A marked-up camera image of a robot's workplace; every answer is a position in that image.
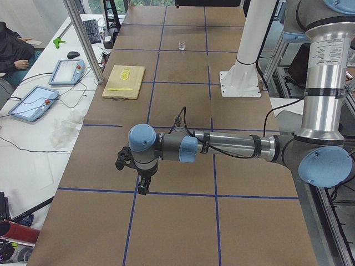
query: warning label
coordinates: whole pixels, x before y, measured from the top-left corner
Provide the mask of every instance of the warning label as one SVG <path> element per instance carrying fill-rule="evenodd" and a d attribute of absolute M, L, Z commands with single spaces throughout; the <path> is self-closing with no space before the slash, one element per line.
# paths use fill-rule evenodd
<path fill-rule="evenodd" d="M 311 44 L 309 68 L 321 65 L 340 65 L 346 67 L 346 57 L 343 59 L 344 39 L 322 40 Z"/>

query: green object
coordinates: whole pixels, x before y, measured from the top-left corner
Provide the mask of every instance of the green object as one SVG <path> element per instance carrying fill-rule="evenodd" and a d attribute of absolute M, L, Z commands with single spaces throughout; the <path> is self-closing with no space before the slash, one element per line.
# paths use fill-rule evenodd
<path fill-rule="evenodd" d="M 60 37 L 58 37 L 57 39 L 55 39 L 55 40 L 53 41 L 53 43 L 55 44 L 55 47 L 56 47 L 57 49 L 59 49 L 59 43 L 65 43 L 65 41 L 62 40 Z"/>

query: red cylinder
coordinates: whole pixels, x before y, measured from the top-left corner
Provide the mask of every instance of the red cylinder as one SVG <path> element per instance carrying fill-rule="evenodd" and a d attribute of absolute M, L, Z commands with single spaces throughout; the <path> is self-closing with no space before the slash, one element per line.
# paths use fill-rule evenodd
<path fill-rule="evenodd" d="M 39 232 L 37 229 L 10 221 L 0 223 L 0 237 L 5 239 L 10 238 L 34 244 L 37 241 Z"/>

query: yellow cutting board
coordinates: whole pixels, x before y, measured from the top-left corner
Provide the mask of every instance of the yellow cutting board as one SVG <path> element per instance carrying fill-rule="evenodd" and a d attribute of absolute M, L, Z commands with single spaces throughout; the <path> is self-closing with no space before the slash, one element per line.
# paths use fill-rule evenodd
<path fill-rule="evenodd" d="M 121 79 L 121 72 L 124 69 L 129 69 L 129 77 L 127 80 Z M 103 98 L 124 98 L 124 99 L 137 99 L 139 95 L 140 85 L 142 84 L 144 66 L 132 65 L 115 65 L 112 69 L 110 77 L 106 83 Z"/>

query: black mouse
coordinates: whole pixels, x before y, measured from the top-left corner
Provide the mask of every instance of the black mouse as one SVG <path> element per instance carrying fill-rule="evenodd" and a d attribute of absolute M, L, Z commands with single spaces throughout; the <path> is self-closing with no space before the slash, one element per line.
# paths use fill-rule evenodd
<path fill-rule="evenodd" d="M 78 52 L 71 51 L 71 52 L 68 53 L 67 58 L 68 59 L 73 59 L 73 58 L 78 57 L 78 56 L 80 56 L 80 54 Z"/>

